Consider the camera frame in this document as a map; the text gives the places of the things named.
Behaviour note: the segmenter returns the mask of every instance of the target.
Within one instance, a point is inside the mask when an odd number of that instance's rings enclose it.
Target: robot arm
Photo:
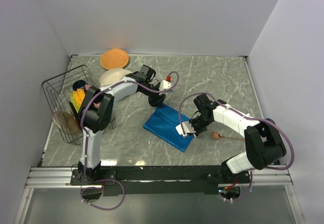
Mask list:
[[[154,91],[163,91],[169,89],[171,87],[171,83],[169,81],[163,80],[158,84],[151,83],[152,78],[154,78],[156,72],[146,66],[143,65],[140,71],[131,73],[126,75],[122,81],[134,81],[136,83],[140,83],[147,88]],[[100,145],[103,130],[108,126],[111,119],[112,108],[114,103],[119,101],[120,99],[134,94],[136,92],[141,92],[148,96],[148,102],[152,107],[162,107],[163,101],[166,97],[165,94],[158,94],[154,92],[150,92],[136,83],[121,83],[119,85],[106,86],[102,88],[96,88],[94,86],[90,87],[86,93],[86,96],[82,102],[80,110],[78,112],[78,119],[80,120],[84,114],[84,110],[90,100],[98,94],[100,91],[103,91],[109,87],[112,89],[109,93],[103,93],[96,100],[95,103],[100,103],[99,108],[96,108],[92,105],[85,115],[84,126],[87,131],[83,131],[84,134],[84,142],[83,142],[83,153],[78,164],[78,168],[82,169],[85,164],[85,158],[87,158],[87,176],[89,178],[96,178],[96,172],[100,168]],[[88,139],[88,150],[87,155],[85,155],[85,140]]]
[[[286,155],[286,148],[281,136],[271,125],[257,120],[245,119],[229,110],[230,105],[225,101],[219,100],[219,102],[227,108],[212,102],[206,94],[199,95],[194,99],[194,103],[200,112],[200,116],[183,122],[185,133],[181,125],[178,125],[176,129],[184,137],[187,135],[198,136],[207,130],[208,125],[216,121],[245,137],[246,151],[222,163],[224,177],[252,168],[264,169]]]

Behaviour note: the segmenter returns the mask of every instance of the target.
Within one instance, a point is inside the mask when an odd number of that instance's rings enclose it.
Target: towel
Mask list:
[[[181,119],[182,121],[189,120],[189,118],[183,114],[181,114]],[[178,111],[168,105],[164,105],[163,108],[157,108],[154,111],[143,127],[184,152],[194,136],[187,136],[184,138],[182,135],[179,135],[176,130],[178,124],[180,124]]]

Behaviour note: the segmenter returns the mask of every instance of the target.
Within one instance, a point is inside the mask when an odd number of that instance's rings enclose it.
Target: wooden bowl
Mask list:
[[[127,65],[129,56],[126,51],[112,49],[106,51],[100,58],[100,64],[103,68],[110,70],[113,68],[123,68]]]

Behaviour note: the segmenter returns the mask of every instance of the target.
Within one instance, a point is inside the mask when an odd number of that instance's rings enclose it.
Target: gray wall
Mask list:
[[[1,223],[13,222],[45,145],[51,120],[41,82],[67,60],[36,0],[0,0]]]
[[[265,116],[292,140],[307,223],[323,223],[324,0],[279,0],[249,56]]]
[[[38,0],[69,54],[248,55],[278,0]]]

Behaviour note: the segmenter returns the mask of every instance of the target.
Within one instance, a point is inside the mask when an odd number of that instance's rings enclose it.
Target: gray marble surface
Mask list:
[[[70,67],[82,64],[90,68],[98,81],[106,71],[100,65],[100,56],[74,57]],[[260,116],[242,57],[130,55],[126,69],[136,71],[143,64],[156,70],[157,79],[166,78],[172,70],[179,72],[177,87],[165,99],[165,104],[175,109],[178,109],[183,97],[209,92],[243,113]],[[182,113],[188,117],[196,111],[193,99],[186,101],[182,109]],[[108,130],[102,139],[102,165],[220,164],[245,149],[243,141],[213,139],[212,131],[223,136],[239,137],[230,128],[214,122],[208,131],[193,139],[182,153],[143,129],[143,124],[152,115],[154,108],[148,105],[147,97],[141,93],[120,100],[115,104],[114,112],[116,128]],[[56,126],[53,126],[43,166],[71,166],[78,163],[81,153],[82,146],[65,143]]]

